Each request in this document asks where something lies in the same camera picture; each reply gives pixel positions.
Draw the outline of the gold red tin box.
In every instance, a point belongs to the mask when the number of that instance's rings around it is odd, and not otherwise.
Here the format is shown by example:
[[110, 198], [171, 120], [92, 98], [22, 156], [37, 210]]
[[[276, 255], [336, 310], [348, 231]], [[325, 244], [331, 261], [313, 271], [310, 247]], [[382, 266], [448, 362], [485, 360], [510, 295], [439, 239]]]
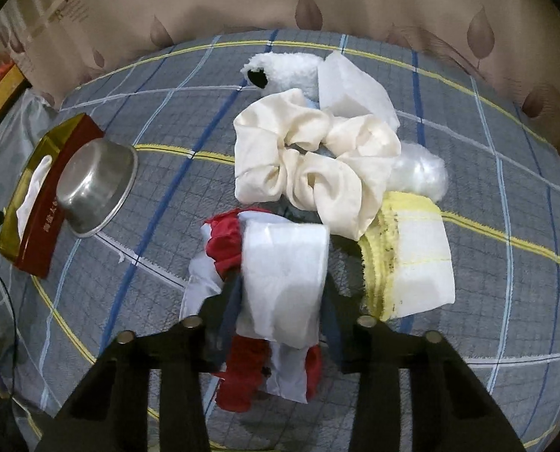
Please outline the gold red tin box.
[[[26, 162], [6, 208], [0, 232], [0, 254], [16, 268], [44, 279], [48, 275], [64, 214], [56, 200], [56, 186], [66, 164], [82, 146], [99, 139], [103, 131], [86, 113], [80, 113], [45, 134]], [[19, 236], [16, 211], [26, 198], [30, 179], [43, 157], [52, 164]]]

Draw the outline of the stainless steel bowl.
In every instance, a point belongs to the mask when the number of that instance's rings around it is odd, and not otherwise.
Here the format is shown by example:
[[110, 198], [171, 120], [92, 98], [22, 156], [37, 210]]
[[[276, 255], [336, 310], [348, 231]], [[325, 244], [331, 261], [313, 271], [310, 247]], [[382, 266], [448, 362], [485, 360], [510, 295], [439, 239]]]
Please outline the stainless steel bowl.
[[72, 233], [89, 238], [100, 232], [125, 203], [137, 172], [135, 148], [105, 138], [72, 155], [56, 186], [56, 200]]

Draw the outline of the cream satin scrunchie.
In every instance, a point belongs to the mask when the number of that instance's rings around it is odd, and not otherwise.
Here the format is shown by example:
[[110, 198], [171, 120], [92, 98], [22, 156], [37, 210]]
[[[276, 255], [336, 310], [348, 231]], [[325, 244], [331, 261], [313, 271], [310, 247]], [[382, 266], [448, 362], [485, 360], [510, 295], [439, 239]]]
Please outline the cream satin scrunchie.
[[298, 89], [264, 96], [234, 118], [235, 197], [286, 198], [330, 233], [359, 240], [378, 213], [396, 160], [396, 133], [374, 115], [308, 107]]

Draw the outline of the beige leaf-print curtain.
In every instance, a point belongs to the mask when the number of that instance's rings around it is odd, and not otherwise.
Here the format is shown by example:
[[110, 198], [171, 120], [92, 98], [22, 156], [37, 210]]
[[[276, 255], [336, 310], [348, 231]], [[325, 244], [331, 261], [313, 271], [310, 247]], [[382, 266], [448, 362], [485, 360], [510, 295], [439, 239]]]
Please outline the beige leaf-print curtain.
[[551, 0], [8, 0], [0, 61], [50, 100], [151, 49], [250, 29], [367, 37], [435, 55], [519, 104], [560, 152]]

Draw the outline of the white fluffy plush toy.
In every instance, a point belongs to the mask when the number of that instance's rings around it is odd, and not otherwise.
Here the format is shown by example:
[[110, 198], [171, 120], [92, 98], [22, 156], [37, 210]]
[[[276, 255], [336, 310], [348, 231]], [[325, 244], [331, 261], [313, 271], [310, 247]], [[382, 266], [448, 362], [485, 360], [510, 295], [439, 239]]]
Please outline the white fluffy plush toy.
[[322, 62], [322, 57], [310, 53], [267, 52], [250, 57], [240, 72], [263, 96], [300, 89], [307, 99], [318, 102]]

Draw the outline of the red white printed cloth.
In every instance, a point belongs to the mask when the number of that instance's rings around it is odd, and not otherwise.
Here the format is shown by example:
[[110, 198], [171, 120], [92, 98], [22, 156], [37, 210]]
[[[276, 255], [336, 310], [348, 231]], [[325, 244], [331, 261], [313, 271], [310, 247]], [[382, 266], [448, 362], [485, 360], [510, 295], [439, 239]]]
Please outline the red white printed cloth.
[[216, 403], [246, 412], [259, 391], [307, 404], [321, 378], [320, 310], [330, 235], [262, 209], [233, 209], [200, 228], [203, 248], [189, 263], [180, 315], [206, 316], [221, 293], [214, 351], [223, 370]]

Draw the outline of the floral white tissue pack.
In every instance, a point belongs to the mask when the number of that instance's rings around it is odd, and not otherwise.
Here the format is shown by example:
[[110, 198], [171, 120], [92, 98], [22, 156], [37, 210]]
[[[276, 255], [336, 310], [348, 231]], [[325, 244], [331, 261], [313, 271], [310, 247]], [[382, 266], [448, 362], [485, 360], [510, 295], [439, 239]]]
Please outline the floral white tissue pack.
[[242, 307], [236, 330], [294, 349], [319, 340], [330, 234], [267, 212], [238, 214], [242, 229]]

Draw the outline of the clear plastic bag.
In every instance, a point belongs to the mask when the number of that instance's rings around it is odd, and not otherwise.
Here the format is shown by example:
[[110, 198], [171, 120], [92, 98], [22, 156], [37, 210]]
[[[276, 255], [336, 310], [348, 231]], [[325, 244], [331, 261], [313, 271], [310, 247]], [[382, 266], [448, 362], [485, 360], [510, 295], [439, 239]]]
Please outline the clear plastic bag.
[[445, 161], [420, 144], [402, 142], [387, 190], [424, 196], [438, 203], [448, 192]]

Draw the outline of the yellow-edged white dishcloth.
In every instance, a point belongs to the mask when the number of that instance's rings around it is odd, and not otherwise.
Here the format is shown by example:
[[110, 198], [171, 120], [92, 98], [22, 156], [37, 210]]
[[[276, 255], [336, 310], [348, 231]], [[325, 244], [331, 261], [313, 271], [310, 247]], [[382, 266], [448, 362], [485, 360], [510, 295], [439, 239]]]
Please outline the yellow-edged white dishcloth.
[[451, 248], [441, 211], [429, 198], [387, 192], [359, 246], [365, 307], [380, 321], [455, 302]]

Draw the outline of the grey plaid tablecloth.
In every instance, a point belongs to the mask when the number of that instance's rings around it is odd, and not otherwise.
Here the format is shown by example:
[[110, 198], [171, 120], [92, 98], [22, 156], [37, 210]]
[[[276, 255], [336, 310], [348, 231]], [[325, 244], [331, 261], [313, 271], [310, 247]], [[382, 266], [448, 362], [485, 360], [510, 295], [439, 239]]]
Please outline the grey plaid tablecloth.
[[455, 298], [390, 324], [440, 331], [501, 406], [523, 446], [543, 450], [560, 426], [560, 158], [528, 118], [486, 84], [402, 47], [314, 31], [251, 31], [177, 44], [77, 87], [52, 110], [26, 93], [0, 125], [0, 209], [42, 137], [81, 113], [134, 146], [135, 184], [95, 236], [62, 228], [44, 278], [0, 254], [0, 377], [15, 388], [35, 446], [104, 337], [179, 318], [203, 222], [233, 209], [233, 121], [260, 96], [241, 69], [260, 52], [341, 52], [385, 87], [398, 135], [438, 156], [447, 240], [399, 257], [395, 285], [429, 275]]

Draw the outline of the white sock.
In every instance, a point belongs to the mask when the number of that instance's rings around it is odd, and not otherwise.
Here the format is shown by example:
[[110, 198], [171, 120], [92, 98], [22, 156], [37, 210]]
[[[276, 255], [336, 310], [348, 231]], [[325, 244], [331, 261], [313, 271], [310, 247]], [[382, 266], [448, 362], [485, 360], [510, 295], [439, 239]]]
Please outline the white sock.
[[19, 240], [23, 240], [23, 234], [26, 230], [26, 225], [28, 224], [29, 217], [33, 210], [36, 199], [40, 193], [40, 190], [45, 182], [46, 177], [49, 174], [49, 170], [52, 166], [52, 156], [45, 155], [38, 166], [35, 168], [30, 181], [29, 187], [26, 191], [26, 197], [24, 197], [23, 202], [21, 202], [18, 209], [16, 209], [17, 218], [17, 233]]

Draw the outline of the white sponge block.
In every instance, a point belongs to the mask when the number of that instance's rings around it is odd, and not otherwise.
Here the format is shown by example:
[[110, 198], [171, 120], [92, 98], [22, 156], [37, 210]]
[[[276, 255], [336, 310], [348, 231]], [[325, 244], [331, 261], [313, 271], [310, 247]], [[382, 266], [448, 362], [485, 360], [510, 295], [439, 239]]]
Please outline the white sponge block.
[[399, 128], [398, 115], [385, 87], [338, 51], [318, 66], [318, 90], [320, 108], [336, 116], [374, 115], [394, 132]]

